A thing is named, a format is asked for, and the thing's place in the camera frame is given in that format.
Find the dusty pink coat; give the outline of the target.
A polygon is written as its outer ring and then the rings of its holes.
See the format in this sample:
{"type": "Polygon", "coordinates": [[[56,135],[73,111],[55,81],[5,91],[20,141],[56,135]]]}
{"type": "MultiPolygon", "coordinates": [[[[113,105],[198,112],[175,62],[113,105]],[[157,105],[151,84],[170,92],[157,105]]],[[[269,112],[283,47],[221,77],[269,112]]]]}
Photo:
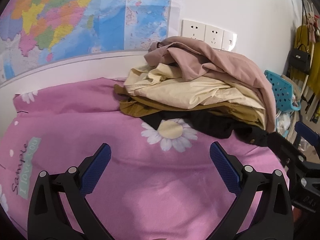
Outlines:
{"type": "Polygon", "coordinates": [[[244,55],[213,49],[207,43],[174,36],[155,42],[144,55],[150,67],[159,63],[177,64],[185,81],[201,76],[241,84],[253,90],[266,109],[266,130],[276,128],[276,100],[263,71],[244,55]]]}

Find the teal perforated plastic basket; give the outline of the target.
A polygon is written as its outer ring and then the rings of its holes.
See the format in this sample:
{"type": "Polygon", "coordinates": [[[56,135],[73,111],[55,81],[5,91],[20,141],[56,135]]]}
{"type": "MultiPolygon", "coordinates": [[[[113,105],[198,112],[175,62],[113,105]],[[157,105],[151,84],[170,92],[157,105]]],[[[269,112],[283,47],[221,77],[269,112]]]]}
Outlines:
{"type": "Polygon", "coordinates": [[[264,74],[272,85],[276,108],[287,113],[299,111],[301,104],[297,99],[294,99],[293,84],[269,70],[265,70],[264,74]]]}

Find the black handbag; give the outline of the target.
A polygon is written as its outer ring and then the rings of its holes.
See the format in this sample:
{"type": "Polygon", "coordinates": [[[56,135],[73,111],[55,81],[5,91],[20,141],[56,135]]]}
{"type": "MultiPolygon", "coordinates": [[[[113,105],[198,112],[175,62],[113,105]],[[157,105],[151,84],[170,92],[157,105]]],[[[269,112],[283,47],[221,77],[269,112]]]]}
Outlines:
{"type": "Polygon", "coordinates": [[[311,69],[311,55],[309,49],[300,44],[297,48],[293,48],[289,53],[289,65],[304,74],[309,74],[311,69]]]}

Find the black garment with buttons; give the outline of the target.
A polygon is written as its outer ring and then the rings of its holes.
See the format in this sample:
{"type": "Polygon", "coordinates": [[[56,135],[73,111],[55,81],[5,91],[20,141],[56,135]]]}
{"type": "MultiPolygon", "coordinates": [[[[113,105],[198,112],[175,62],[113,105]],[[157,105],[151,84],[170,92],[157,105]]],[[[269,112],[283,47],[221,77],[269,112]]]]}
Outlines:
{"type": "Polygon", "coordinates": [[[227,139],[233,132],[243,142],[255,146],[267,147],[269,133],[262,128],[250,125],[232,117],[214,115],[205,110],[199,111],[159,111],[141,117],[153,129],[158,129],[161,122],[170,119],[182,119],[191,128],[219,139],[227,139]]]}

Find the pink daisy bed sheet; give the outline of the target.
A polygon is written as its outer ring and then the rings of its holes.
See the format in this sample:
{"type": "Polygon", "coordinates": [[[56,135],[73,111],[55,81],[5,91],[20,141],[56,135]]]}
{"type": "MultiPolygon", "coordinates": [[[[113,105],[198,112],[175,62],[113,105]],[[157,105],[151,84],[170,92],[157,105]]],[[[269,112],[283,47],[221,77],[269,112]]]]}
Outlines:
{"type": "Polygon", "coordinates": [[[66,172],[106,143],[112,157],[86,199],[115,239],[206,239],[235,200],[210,155],[215,137],[181,118],[154,129],[120,111],[115,80],[69,83],[10,97],[1,137],[1,207],[27,236],[41,171],[66,172]]]}

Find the mustard brown garment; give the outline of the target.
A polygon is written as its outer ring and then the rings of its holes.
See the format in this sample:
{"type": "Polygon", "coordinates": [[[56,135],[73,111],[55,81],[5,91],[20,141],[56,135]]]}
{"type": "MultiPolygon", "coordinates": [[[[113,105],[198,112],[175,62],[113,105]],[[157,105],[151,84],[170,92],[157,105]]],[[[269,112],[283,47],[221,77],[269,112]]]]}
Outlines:
{"type": "MultiPolygon", "coordinates": [[[[125,98],[120,100],[120,110],[124,114],[135,118],[151,115],[160,111],[186,111],[185,109],[168,106],[142,96],[130,96],[126,89],[120,85],[114,85],[113,88],[114,92],[118,96],[123,96],[125,98]]],[[[221,102],[207,106],[198,105],[191,109],[191,111],[199,110],[207,110],[209,113],[218,116],[228,116],[249,125],[257,126],[261,129],[265,128],[265,114],[253,107],[243,106],[238,103],[221,102]]]]}

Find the cream yellow garment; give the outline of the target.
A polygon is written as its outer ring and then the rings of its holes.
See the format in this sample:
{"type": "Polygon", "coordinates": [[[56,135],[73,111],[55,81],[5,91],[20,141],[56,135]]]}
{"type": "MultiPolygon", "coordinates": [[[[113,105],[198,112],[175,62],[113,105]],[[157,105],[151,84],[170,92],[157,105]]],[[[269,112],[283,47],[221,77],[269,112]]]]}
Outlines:
{"type": "Polygon", "coordinates": [[[205,76],[184,81],[180,68],[160,63],[157,67],[131,69],[124,86],[131,96],[183,110],[219,103],[226,103],[229,108],[241,107],[233,116],[266,129],[264,104],[255,92],[237,83],[205,76]]]}

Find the white wall socket panel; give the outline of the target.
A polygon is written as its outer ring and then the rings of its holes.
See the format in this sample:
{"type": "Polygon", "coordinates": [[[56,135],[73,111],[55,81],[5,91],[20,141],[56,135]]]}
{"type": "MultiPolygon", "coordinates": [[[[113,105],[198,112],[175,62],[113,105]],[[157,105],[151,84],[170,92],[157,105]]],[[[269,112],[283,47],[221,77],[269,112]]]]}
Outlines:
{"type": "Polygon", "coordinates": [[[214,49],[232,51],[238,35],[231,31],[190,20],[182,20],[181,36],[200,40],[214,49]]]}

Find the colourful wall map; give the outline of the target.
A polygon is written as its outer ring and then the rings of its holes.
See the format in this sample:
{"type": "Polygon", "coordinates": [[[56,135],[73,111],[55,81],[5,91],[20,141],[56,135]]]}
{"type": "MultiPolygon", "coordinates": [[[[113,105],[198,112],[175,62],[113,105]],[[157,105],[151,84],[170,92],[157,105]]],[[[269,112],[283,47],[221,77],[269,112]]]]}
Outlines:
{"type": "Polygon", "coordinates": [[[167,37],[171,0],[10,0],[1,14],[1,82],[42,65],[148,49],[167,37]]]}

